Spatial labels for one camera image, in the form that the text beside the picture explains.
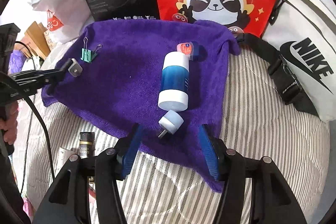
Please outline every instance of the black bracket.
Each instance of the black bracket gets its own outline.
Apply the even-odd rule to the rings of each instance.
[[[132,167],[141,136],[142,129],[135,123],[131,133],[120,138],[114,148],[85,159],[72,155],[44,196],[33,224],[90,224],[88,177],[93,176],[100,224],[127,224],[116,180],[124,180],[128,174],[125,168]]]
[[[212,137],[206,124],[202,126],[218,157],[218,180],[224,181],[214,224],[240,223],[246,178],[252,178],[250,224],[307,224],[291,188],[270,157],[245,158]]]
[[[68,59],[59,69],[50,70],[29,70],[9,75],[25,91],[26,95],[31,96],[37,93],[37,90],[49,85],[47,93],[53,93],[56,85],[64,80],[68,68],[73,61]],[[5,106],[11,102],[22,99],[22,95],[16,90],[5,84],[0,83],[0,106]]]

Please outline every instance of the person's hand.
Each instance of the person's hand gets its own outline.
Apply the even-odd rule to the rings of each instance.
[[[3,140],[9,145],[13,144],[17,136],[17,115],[18,115],[18,104],[17,101],[10,104],[9,116],[7,121],[0,119],[0,129],[6,130],[7,132],[3,135]]]

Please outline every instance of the green binder clip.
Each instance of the green binder clip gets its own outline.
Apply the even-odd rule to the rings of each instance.
[[[82,48],[82,57],[81,59],[87,63],[92,63],[96,58],[98,51],[102,48],[102,45],[99,44],[94,51],[87,49],[87,37],[84,37],[84,48]]]

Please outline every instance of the nike logo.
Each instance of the nike logo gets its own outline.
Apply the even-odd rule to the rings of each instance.
[[[309,38],[302,40],[301,42],[296,43],[297,41],[289,41],[285,44],[282,44],[280,47],[280,53],[282,56],[290,63],[298,67],[300,70],[304,71],[306,74],[315,79],[323,87],[325,87],[329,92],[331,90],[321,81],[321,75],[328,76],[333,74],[333,70],[325,60],[324,56],[320,53],[319,49],[311,42]],[[308,66],[311,66],[311,69],[307,68],[302,62],[297,60],[291,53],[290,47],[293,47],[295,50],[298,50],[298,54],[306,62]]]

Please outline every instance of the white bottle cap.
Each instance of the white bottle cap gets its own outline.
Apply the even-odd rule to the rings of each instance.
[[[189,58],[182,52],[170,52],[165,57],[162,70],[169,66],[181,66],[189,71]]]
[[[163,90],[159,93],[158,107],[163,110],[184,111],[188,108],[188,95],[181,90]]]
[[[170,134],[174,134],[182,124],[182,117],[172,110],[169,110],[159,121],[159,125]]]

